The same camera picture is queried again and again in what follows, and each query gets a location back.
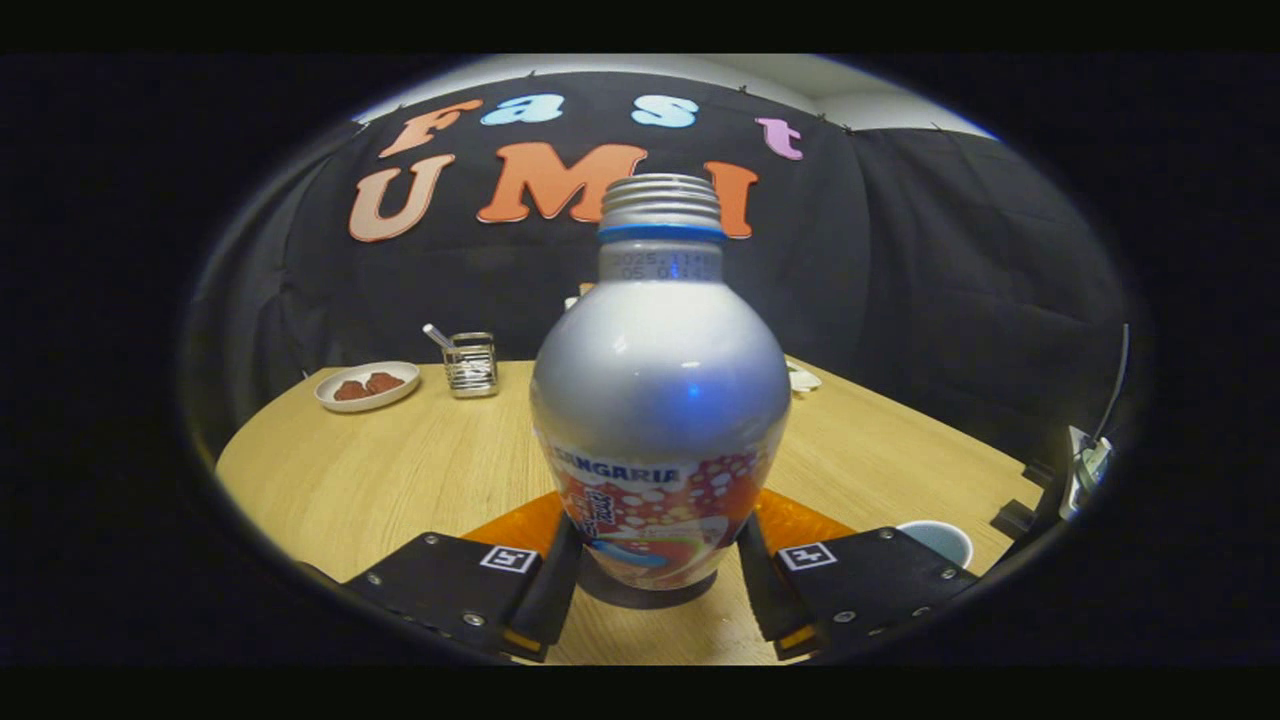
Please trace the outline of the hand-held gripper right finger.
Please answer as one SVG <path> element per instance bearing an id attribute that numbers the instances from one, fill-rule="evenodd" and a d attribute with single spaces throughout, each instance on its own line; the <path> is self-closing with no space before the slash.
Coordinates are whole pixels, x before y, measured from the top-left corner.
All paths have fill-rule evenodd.
<path id="1" fill-rule="evenodd" d="M 874 653 L 979 577 L 895 527 L 854 530 L 764 489 L 737 536 L 748 600 L 780 661 Z"/>

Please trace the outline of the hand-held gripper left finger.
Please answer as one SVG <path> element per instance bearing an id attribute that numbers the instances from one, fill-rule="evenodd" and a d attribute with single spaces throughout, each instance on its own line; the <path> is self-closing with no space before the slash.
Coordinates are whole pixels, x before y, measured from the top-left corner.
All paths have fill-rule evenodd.
<path id="1" fill-rule="evenodd" d="M 462 536 L 424 532 L 342 585 L 470 651 L 541 662 L 561 639 L 581 557 L 550 492 Z"/>

